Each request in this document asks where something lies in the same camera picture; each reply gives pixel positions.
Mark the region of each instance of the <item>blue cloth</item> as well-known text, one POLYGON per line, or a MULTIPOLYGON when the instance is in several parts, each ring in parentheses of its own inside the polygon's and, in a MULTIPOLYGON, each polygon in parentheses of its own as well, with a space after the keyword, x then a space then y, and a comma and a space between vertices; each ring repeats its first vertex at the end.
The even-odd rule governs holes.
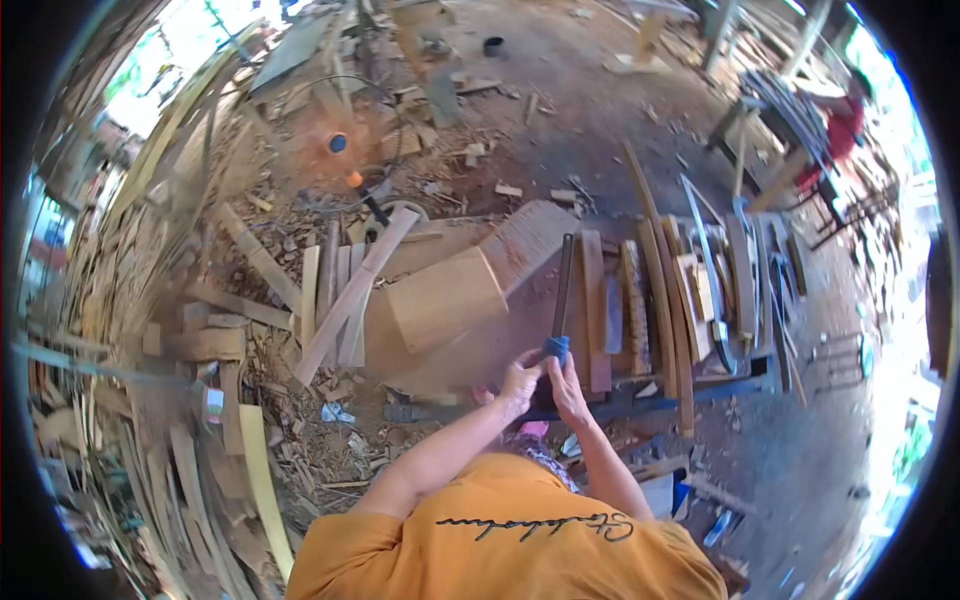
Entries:
POLYGON ((543 357, 556 356, 562 367, 566 362, 566 353, 570 348, 570 338, 565 335, 559 337, 548 337, 543 342, 543 357))

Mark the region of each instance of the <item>red cloth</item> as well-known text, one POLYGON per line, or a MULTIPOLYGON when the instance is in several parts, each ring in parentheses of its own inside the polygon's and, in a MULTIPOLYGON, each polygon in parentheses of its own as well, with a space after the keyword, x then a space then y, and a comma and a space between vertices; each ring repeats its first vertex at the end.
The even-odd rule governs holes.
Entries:
MULTIPOLYGON (((863 133, 863 101, 858 98, 844 97, 853 114, 841 115, 831 113, 827 120, 827 152, 824 162, 843 160, 852 152, 856 145, 856 137, 863 133)), ((820 164, 815 162, 797 176, 797 187, 806 190, 820 180, 820 164)))

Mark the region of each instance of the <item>hand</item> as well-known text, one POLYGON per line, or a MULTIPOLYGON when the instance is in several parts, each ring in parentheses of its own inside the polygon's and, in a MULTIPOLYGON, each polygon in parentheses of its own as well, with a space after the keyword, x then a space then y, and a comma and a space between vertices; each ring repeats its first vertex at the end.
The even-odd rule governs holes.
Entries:
POLYGON ((509 405, 515 417, 530 410, 530 397, 537 388, 537 380, 543 375, 543 364, 539 360, 540 349, 534 348, 520 354, 507 367, 497 400, 509 405))
POLYGON ((580 391, 580 379, 577 378, 577 370, 573 364, 573 354, 566 354, 562 370, 556 356, 547 357, 546 370, 550 373, 550 382, 553 383, 553 403, 557 405, 560 419, 574 432, 593 423, 593 415, 590 414, 584 394, 580 391))

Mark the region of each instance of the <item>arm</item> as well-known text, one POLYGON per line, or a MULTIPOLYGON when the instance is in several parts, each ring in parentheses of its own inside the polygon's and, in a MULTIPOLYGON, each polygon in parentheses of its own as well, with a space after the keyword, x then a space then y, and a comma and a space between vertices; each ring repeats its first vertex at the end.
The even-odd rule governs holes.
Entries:
POLYGON ((507 369, 503 393, 493 402, 415 445, 377 477, 350 509, 406 519, 429 494, 450 483, 503 429, 530 408, 543 367, 523 364, 539 350, 522 354, 507 369))
POLYGON ((559 361, 552 356, 547 359, 546 368, 553 383, 553 401, 560 418, 577 434, 583 449, 590 495, 638 521, 653 520, 643 490, 616 455, 610 440, 587 408, 573 365, 573 355, 566 355, 562 370, 559 361))
POLYGON ((850 108, 850 103, 847 102, 845 97, 836 97, 836 96, 818 96, 817 94, 808 94, 804 93, 805 98, 808 98, 810 102, 814 105, 823 108, 824 110, 829 110, 833 114, 838 114, 840 116, 851 116, 853 114, 853 109, 850 108))

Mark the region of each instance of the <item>orange shirt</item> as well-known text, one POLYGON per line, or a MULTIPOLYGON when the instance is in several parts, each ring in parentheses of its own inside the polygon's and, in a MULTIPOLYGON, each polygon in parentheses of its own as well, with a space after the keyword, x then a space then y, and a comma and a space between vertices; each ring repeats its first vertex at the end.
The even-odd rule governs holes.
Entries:
POLYGON ((322 516, 286 600, 726 598, 679 524, 638 523, 511 454, 485 454, 400 521, 322 516))

